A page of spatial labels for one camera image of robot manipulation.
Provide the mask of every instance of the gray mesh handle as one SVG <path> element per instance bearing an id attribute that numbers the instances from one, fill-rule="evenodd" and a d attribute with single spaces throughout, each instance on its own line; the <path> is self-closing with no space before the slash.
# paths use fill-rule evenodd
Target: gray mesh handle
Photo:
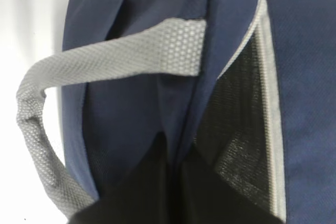
<path id="1" fill-rule="evenodd" d="M 49 198 L 70 218 L 93 203 L 68 174 L 45 133 L 44 90 L 141 73 L 197 76 L 206 22 L 166 19 L 141 33 L 68 50 L 34 64 L 17 91 L 17 123 Z"/>

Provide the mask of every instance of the silver zipper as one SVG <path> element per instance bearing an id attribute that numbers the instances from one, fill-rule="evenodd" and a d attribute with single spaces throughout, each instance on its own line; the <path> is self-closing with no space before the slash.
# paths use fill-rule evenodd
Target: silver zipper
<path id="1" fill-rule="evenodd" d="M 262 14 L 256 27 L 255 36 L 263 94 L 270 211 L 273 215 L 286 222 L 284 149 L 282 144 L 279 91 L 270 19 L 266 2 L 262 5 Z"/>

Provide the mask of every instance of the white background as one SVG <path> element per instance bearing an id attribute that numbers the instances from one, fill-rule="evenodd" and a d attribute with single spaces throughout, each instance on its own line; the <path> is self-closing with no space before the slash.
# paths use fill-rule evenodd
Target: white background
<path id="1" fill-rule="evenodd" d="M 67 4 L 68 0 L 0 0 L 0 222 L 4 224 L 66 223 L 46 197 L 16 126 L 15 93 L 34 62 L 61 51 Z M 47 96 L 46 131 L 61 153 L 56 90 Z"/>

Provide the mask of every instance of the backpack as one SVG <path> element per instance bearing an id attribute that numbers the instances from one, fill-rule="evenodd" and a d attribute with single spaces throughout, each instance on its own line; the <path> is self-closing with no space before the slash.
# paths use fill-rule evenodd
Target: backpack
<path id="1" fill-rule="evenodd" d="M 336 221 L 336 0 L 69 0 L 63 49 L 17 121 L 70 223 Z"/>

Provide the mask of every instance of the black mesh lining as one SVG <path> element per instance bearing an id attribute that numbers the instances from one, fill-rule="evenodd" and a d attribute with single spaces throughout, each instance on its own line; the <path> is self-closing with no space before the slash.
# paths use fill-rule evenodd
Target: black mesh lining
<path id="1" fill-rule="evenodd" d="M 263 101 L 254 41 L 217 80 L 196 144 L 223 180 L 269 211 Z"/>

